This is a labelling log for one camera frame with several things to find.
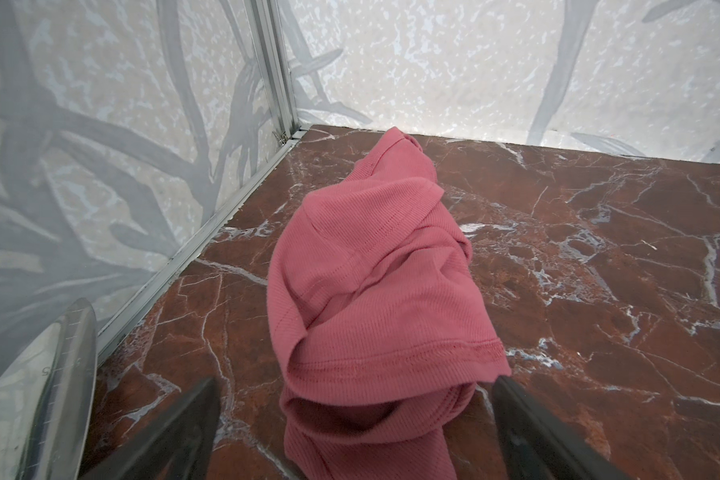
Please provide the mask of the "dark pink ribbed cloth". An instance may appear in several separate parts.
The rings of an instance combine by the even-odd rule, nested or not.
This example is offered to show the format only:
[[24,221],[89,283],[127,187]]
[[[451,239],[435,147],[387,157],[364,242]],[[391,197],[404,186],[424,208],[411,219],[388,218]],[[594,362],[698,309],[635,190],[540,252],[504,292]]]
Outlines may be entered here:
[[432,160],[388,130],[309,193],[267,287],[287,457],[310,479],[452,479],[443,428],[509,373]]

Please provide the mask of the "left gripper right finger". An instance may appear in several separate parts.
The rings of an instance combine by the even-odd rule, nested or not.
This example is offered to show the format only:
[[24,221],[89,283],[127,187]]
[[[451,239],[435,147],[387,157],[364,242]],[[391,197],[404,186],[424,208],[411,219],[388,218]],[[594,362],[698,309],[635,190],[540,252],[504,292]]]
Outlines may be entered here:
[[494,382],[491,404],[509,478],[628,477],[510,377],[500,376]]

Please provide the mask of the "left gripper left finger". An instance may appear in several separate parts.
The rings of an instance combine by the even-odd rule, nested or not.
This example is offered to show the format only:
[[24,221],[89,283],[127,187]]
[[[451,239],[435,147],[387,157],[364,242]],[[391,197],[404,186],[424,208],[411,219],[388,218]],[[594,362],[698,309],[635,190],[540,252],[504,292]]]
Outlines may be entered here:
[[215,378],[199,381],[84,479],[204,479],[220,419]]

